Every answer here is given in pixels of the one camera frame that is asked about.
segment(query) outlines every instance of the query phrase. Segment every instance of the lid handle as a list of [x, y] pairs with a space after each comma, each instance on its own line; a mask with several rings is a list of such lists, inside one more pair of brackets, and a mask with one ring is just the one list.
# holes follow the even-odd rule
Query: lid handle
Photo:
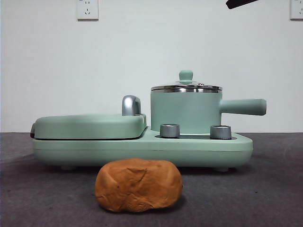
[[141, 101], [136, 96], [124, 96], [122, 100], [122, 116], [141, 114]]
[[182, 70], [179, 73], [179, 79], [180, 80], [192, 80], [194, 76], [194, 73], [192, 70]]

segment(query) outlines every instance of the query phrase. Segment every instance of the gray carpet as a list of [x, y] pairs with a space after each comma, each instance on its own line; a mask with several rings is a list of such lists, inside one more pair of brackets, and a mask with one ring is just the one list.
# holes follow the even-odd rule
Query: gray carpet
[[32, 155], [29, 133], [1, 133], [1, 226], [303, 226], [303, 133], [242, 135], [254, 140], [248, 164], [227, 173], [180, 168], [174, 207], [115, 214], [94, 198], [99, 168], [46, 166]]

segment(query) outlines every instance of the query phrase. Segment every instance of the wall socket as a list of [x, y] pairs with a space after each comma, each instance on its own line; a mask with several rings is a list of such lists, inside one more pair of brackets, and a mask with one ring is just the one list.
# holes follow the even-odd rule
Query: wall socket
[[99, 0], [77, 0], [78, 20], [98, 20]]
[[290, 19], [303, 20], [303, 0], [290, 0]]

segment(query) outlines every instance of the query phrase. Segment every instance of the pot handle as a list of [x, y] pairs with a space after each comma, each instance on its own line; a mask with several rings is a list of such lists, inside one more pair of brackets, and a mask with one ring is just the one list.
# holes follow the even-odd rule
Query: pot handle
[[221, 100], [220, 112], [230, 114], [265, 115], [265, 99]]

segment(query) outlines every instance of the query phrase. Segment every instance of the glass lid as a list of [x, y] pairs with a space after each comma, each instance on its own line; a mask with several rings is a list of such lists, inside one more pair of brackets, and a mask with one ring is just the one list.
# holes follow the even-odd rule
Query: glass lid
[[205, 85], [200, 82], [193, 81], [193, 72], [191, 70], [182, 70], [179, 73], [179, 81], [172, 84], [161, 85], [152, 87], [152, 91], [155, 90], [169, 90], [169, 89], [180, 89], [180, 88], [191, 88], [191, 89], [206, 89], [206, 90], [217, 90], [222, 91], [222, 87]]

